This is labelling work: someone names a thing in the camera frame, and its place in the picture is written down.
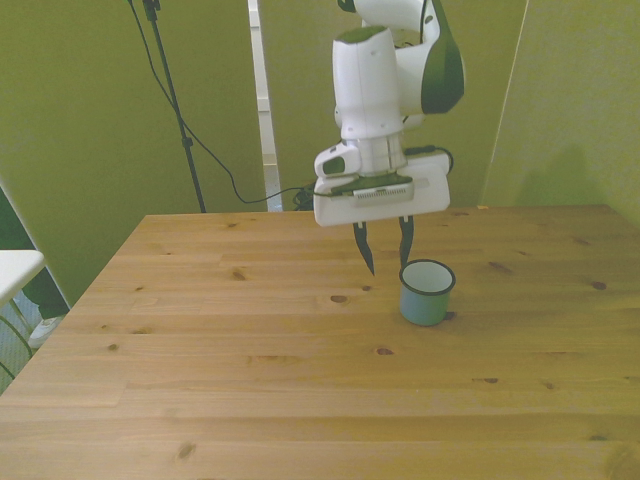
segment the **table surface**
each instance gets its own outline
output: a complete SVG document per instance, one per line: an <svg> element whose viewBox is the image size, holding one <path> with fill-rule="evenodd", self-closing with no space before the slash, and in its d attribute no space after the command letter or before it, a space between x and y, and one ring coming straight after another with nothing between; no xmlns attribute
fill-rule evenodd
<svg viewBox="0 0 640 480"><path fill-rule="evenodd" d="M43 268L44 255L36 250L0 250L0 307Z"/></svg>
<svg viewBox="0 0 640 480"><path fill-rule="evenodd" d="M0 397L0 478L640 478L640 231L608 207L145 218Z"/></svg>

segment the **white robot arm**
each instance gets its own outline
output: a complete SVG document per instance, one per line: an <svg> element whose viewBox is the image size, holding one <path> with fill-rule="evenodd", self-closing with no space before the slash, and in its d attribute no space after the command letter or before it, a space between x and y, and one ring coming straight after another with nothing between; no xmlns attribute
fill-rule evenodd
<svg viewBox="0 0 640 480"><path fill-rule="evenodd" d="M316 158L314 211L322 226L354 224L356 242L374 273L365 222L400 217L404 264L411 248L412 216L449 205L449 157L407 160L401 139L416 116L453 108L464 94L464 70L440 0L338 4L358 13L365 26L333 44L342 142ZM390 29L419 32L421 43L396 49Z"/></svg>

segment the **black cable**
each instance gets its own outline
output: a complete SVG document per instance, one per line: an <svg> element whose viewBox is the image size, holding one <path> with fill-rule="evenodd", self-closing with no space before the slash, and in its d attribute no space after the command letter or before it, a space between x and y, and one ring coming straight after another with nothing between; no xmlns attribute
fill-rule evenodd
<svg viewBox="0 0 640 480"><path fill-rule="evenodd" d="M11 324L11 322L6 318L4 318L2 315L0 315L0 321L4 323L7 327L9 327L11 331L16 335L16 337L18 337L18 339L22 342L24 347L27 349L27 352L29 352L29 358L33 358L33 352L31 351L31 347L29 346L29 343L24 339L24 337L20 334L20 332L16 329L16 327L14 327Z"/></svg>
<svg viewBox="0 0 640 480"><path fill-rule="evenodd" d="M421 155L423 153L433 153L437 151L447 154L447 156L449 157L449 172L451 172L451 170L453 170L453 167L455 166L455 159L453 158L453 153L451 153L449 150L447 150L444 147L438 147L436 145L426 145L424 147L411 147L411 148L405 149L404 154L407 157L410 157L413 155Z"/></svg>
<svg viewBox="0 0 640 480"><path fill-rule="evenodd" d="M0 362L0 368L2 368L5 372L7 372L7 375L9 375L11 377L11 380L15 380L16 379L16 376L9 371L9 369L5 366L4 363Z"/></svg>
<svg viewBox="0 0 640 480"><path fill-rule="evenodd" d="M147 53L147 59L149 60L149 66L151 67L151 72L153 73L153 77L156 79L156 82L160 86L160 89L162 90L162 93L164 93L164 96L167 99L167 101L169 102L169 105L171 105L171 108L176 112L176 115L178 115L179 118L181 119L182 124L184 125L185 129L193 136L194 140L196 142L198 142L198 144L209 155L211 155L211 157L213 157L213 159L218 163L218 165L220 165L220 167L222 167L222 169L225 172L227 172L227 175L229 175L229 178L231 180L231 186L233 187L233 192L235 193L236 197L238 197L238 200L240 200L245 205L248 205L248 204L251 204L251 203L266 202L270 198L276 197L276 196L278 196L278 195L280 195L282 193L286 193L286 192L290 192L290 191L294 191L294 190L299 191L299 192L304 191L305 187L291 187L291 188L286 188L284 190L281 190L278 193L274 193L273 195L269 195L268 197L261 198L260 200L245 200L244 198L242 198L242 196L240 195L240 192L238 192L238 188L236 187L236 181L235 181L235 178L234 178L233 174L231 173L231 170L229 170L227 168L227 166L224 163L222 163L222 161L209 148L207 148L207 146L198 138L198 136L193 132L193 130L191 130L189 125L187 125L187 122L185 122L185 120L182 117L182 115L180 114L180 112L178 110L176 110L175 105L171 101L171 98L169 97L169 94L167 93L167 90L165 89L164 85L162 84L162 81L158 77L158 74L156 73L156 69L153 66L153 59L151 58L151 52L149 50L149 44L147 43L147 38L146 38L146 36L144 34L144 30L142 29L142 25L140 23L140 19L138 18L138 13L136 12L135 7L133 6L133 0L128 0L128 2L129 2L129 6L131 7L131 11L133 12L133 16L136 19L136 24L138 25L138 30L140 31L140 36L142 37L142 43L144 44L144 49L145 49L145 51Z"/></svg>

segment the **green wall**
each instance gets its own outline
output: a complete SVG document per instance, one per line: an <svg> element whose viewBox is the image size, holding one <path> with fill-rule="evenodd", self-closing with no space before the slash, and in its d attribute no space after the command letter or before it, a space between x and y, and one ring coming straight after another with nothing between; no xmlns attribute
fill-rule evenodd
<svg viewBox="0 0 640 480"><path fill-rule="evenodd" d="M531 0L484 202L640 225L640 3Z"/></svg>
<svg viewBox="0 0 640 480"><path fill-rule="evenodd" d="M246 2L161 3L185 119L241 192L261 198ZM0 182L74 303L144 215L198 211L175 115L124 0L5 2L0 64ZM265 208L237 201L224 171L194 152L209 211Z"/></svg>
<svg viewBox="0 0 640 480"><path fill-rule="evenodd" d="M405 136L406 146L450 149L452 205L476 205L491 161L526 0L443 0L465 59L467 91L446 115ZM260 12L281 185L315 179L313 161L340 141L333 120L332 42L359 17L336 0L261 0Z"/></svg>

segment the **mug rim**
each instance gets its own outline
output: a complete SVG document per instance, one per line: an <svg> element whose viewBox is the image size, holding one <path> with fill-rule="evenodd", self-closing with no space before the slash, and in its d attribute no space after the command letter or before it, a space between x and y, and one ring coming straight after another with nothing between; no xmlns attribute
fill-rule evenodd
<svg viewBox="0 0 640 480"><path fill-rule="evenodd" d="M413 265L415 263L435 263L436 265L439 265L441 267L444 267L450 274L451 274L451 284L445 288L444 290L440 290L439 292L424 292L422 290L418 290L417 288L412 287L411 285L409 285L405 280L404 280L404 271L406 270L406 268L409 265ZM400 282L402 283L402 285L404 287L406 287L409 291L418 294L418 295L424 295L427 297L437 297L440 295L445 295L447 293L449 293L451 290L453 290L453 287L456 285L456 274L453 273L453 270L451 270L451 268L449 268L448 265L445 265L442 262L438 262L437 260L431 260L429 258L421 258L418 260L412 260L410 262L408 262L404 267L402 267L400 269Z"/></svg>

